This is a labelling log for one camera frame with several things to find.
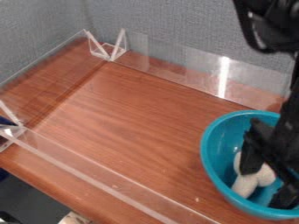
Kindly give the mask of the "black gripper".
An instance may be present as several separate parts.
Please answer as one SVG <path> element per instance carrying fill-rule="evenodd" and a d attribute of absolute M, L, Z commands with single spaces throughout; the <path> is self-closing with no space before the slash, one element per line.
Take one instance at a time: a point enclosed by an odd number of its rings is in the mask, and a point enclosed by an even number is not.
<path fill-rule="evenodd" d="M 284 181 L 268 206 L 292 209 L 299 205 L 299 87 L 293 87 L 280 109 L 274 127 L 257 118 L 250 119 L 249 135 L 244 137 L 238 170 L 241 175 L 258 172 L 266 163 L 274 175 Z"/>

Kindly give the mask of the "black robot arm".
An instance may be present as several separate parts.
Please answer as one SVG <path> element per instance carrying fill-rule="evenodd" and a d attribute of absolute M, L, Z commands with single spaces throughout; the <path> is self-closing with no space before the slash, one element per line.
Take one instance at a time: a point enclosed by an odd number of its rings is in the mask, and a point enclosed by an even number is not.
<path fill-rule="evenodd" d="M 268 165 L 282 185 L 268 205 L 299 206 L 299 0 L 232 0 L 246 44 L 260 53 L 293 56 L 289 96 L 280 108 L 276 125 L 249 120 L 244 134 L 238 170 L 242 175 Z"/>

